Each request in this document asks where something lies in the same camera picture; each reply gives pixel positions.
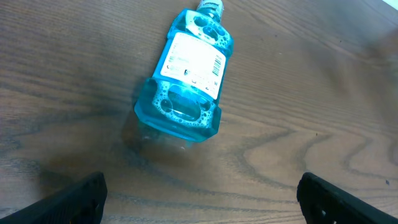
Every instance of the blue mouthwash bottle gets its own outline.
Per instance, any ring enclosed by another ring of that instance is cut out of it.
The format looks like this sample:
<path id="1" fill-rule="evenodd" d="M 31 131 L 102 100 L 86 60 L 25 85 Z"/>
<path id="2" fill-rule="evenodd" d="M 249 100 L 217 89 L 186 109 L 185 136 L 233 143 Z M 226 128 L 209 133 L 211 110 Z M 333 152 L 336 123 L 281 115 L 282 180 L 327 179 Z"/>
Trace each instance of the blue mouthwash bottle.
<path id="1" fill-rule="evenodd" d="M 218 103 L 234 46 L 220 25 L 223 9 L 221 0 L 201 0 L 196 11 L 184 9 L 173 21 L 134 107 L 141 122 L 195 142 L 218 132 Z"/>

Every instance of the bottle label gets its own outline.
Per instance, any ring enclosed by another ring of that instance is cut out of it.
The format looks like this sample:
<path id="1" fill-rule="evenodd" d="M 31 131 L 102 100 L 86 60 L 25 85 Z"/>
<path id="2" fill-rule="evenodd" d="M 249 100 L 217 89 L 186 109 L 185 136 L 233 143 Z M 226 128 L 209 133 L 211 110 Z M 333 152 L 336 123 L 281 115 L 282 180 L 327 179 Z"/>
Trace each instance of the bottle label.
<path id="1" fill-rule="evenodd" d="M 194 86 L 217 99 L 226 57 L 189 34 L 176 33 L 160 74 Z"/>

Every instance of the black object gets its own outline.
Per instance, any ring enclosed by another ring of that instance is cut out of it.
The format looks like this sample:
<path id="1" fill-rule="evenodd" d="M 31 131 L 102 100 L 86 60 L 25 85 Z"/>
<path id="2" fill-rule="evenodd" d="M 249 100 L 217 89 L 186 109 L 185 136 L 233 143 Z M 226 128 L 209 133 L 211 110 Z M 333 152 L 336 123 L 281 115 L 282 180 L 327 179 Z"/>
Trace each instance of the black object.
<path id="1" fill-rule="evenodd" d="M 396 224 L 398 219 L 312 173 L 304 173 L 297 200 L 307 224 Z"/>
<path id="2" fill-rule="evenodd" d="M 96 172 L 0 219 L 0 224 L 100 224 L 107 193 L 104 175 Z M 398 224 L 398 219 L 308 172 L 298 185 L 297 200 L 307 224 Z"/>
<path id="3" fill-rule="evenodd" d="M 83 180 L 3 219 L 0 224 L 100 224 L 106 200 L 104 174 Z"/>

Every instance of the wood grain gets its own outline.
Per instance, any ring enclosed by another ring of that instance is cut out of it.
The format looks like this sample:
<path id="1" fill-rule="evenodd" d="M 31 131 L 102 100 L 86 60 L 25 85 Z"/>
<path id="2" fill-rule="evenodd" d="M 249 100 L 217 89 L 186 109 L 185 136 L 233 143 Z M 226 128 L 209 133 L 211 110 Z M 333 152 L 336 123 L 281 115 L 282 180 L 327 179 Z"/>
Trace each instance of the wood grain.
<path id="1" fill-rule="evenodd" d="M 379 0 L 229 0 L 219 133 L 132 112 L 196 0 L 0 3 L 0 216 L 104 172 L 103 223 L 305 223 L 311 171 L 398 217 L 398 13 Z"/>

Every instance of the bottle neck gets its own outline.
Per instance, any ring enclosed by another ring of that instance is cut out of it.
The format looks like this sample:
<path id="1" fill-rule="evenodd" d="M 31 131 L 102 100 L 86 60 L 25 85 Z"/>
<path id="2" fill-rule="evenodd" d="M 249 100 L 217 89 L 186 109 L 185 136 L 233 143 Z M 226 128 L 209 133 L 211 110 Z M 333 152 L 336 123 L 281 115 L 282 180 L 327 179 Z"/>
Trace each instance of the bottle neck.
<path id="1" fill-rule="evenodd" d="M 201 0 L 197 11 L 209 16 L 215 22 L 221 22 L 224 5 L 222 0 Z"/>
<path id="2" fill-rule="evenodd" d="M 201 8 L 197 11 L 212 18 L 215 22 L 221 23 L 221 17 L 217 14 L 215 10 L 212 10 L 210 8 Z"/>

